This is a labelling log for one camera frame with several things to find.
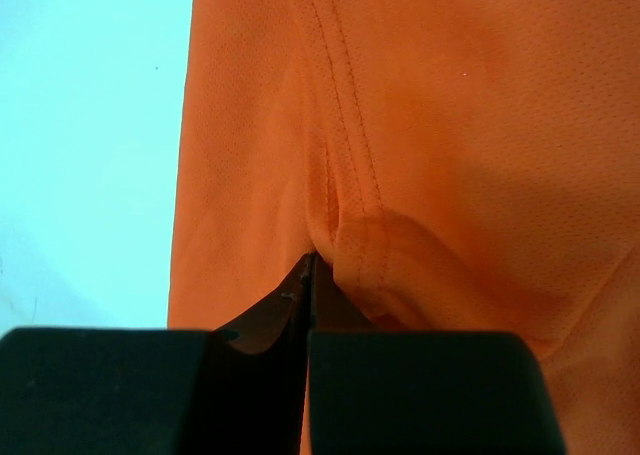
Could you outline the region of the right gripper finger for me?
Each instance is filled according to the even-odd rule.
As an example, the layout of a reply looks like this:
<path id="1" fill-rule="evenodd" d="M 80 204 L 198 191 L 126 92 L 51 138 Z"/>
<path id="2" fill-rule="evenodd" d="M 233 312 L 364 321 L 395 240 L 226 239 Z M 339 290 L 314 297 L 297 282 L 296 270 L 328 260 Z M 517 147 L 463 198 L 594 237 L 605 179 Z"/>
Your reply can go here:
<path id="1" fill-rule="evenodd" d="M 313 255 L 303 255 L 279 285 L 239 316 L 214 331 L 232 349 L 259 355 L 281 340 L 285 346 L 306 334 L 310 321 Z"/>
<path id="2" fill-rule="evenodd" d="M 336 285 L 331 267 L 315 254 L 311 268 L 311 328 L 322 332 L 374 331 L 375 325 Z"/>

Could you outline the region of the orange t shirt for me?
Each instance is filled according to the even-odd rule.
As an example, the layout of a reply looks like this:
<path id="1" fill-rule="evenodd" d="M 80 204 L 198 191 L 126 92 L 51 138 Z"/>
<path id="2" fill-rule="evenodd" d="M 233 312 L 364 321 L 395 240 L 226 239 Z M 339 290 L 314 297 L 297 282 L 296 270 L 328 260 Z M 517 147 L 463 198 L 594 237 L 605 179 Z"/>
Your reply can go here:
<path id="1" fill-rule="evenodd" d="M 319 253 L 387 329 L 518 334 L 639 450 L 639 0 L 193 0 L 168 324 Z"/>

